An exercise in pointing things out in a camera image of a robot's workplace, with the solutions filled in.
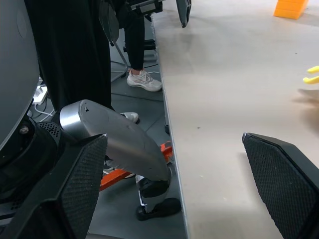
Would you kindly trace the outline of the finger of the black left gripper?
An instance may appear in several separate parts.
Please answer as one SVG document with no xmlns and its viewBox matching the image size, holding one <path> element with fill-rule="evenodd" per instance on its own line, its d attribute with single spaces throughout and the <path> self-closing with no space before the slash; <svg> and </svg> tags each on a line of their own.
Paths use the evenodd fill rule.
<svg viewBox="0 0 319 239">
<path fill-rule="evenodd" d="M 189 22 L 191 4 L 191 0 L 176 0 L 177 11 L 182 28 L 185 28 Z"/>
</svg>

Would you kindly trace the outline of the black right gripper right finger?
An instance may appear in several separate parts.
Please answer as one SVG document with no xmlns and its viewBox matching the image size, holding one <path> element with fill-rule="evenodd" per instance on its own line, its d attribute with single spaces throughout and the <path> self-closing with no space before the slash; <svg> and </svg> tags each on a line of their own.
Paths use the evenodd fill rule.
<svg viewBox="0 0 319 239">
<path fill-rule="evenodd" d="M 258 193 L 285 239 L 319 237 L 319 169 L 293 144 L 242 136 Z"/>
</svg>

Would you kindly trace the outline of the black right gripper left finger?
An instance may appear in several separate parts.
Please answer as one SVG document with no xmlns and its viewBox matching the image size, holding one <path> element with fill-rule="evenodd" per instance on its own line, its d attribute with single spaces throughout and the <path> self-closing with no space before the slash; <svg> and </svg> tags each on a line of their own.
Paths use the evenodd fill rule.
<svg viewBox="0 0 319 239">
<path fill-rule="evenodd" d="M 107 136 L 67 147 L 4 230 L 6 239 L 84 239 L 99 196 Z"/>
</svg>

